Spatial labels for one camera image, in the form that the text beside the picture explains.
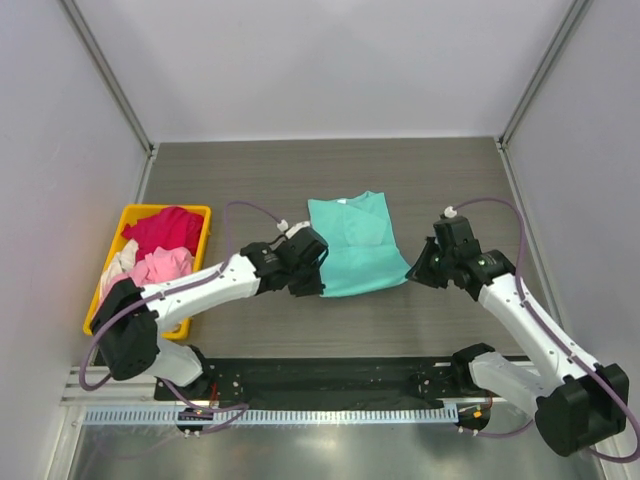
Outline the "teal t shirt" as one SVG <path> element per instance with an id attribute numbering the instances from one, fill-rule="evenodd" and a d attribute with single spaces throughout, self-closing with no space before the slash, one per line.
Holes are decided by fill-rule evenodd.
<path id="1" fill-rule="evenodd" d="M 409 265 L 395 240 L 385 194 L 310 199 L 312 227 L 328 244 L 320 268 L 324 298 L 343 298 L 397 287 Z"/>

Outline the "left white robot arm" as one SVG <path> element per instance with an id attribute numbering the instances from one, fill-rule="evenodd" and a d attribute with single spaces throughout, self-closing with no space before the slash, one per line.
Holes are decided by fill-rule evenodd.
<path id="1" fill-rule="evenodd" d="M 302 222 L 271 243 L 250 243 L 218 265 L 175 280 L 145 286 L 129 278 L 117 282 L 90 324 L 109 378 L 148 374 L 190 399 L 204 398 L 214 383 L 212 367 L 198 348 L 176 344 L 164 333 L 184 319 L 266 292 L 319 295 L 320 267 L 328 253 L 321 235 Z"/>

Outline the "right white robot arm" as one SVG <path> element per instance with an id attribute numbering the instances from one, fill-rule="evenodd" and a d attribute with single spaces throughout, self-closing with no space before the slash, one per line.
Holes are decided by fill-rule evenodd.
<path id="1" fill-rule="evenodd" d="M 482 250 L 466 217 L 447 213 L 433 228 L 408 280 L 431 288 L 454 284 L 465 291 L 500 321 L 535 367 L 528 371 L 478 343 L 452 355 L 453 388 L 465 396 L 487 390 L 509 401 L 563 457 L 623 432 L 626 373 L 616 364 L 602 365 L 574 342 L 509 259 L 498 250 Z"/>

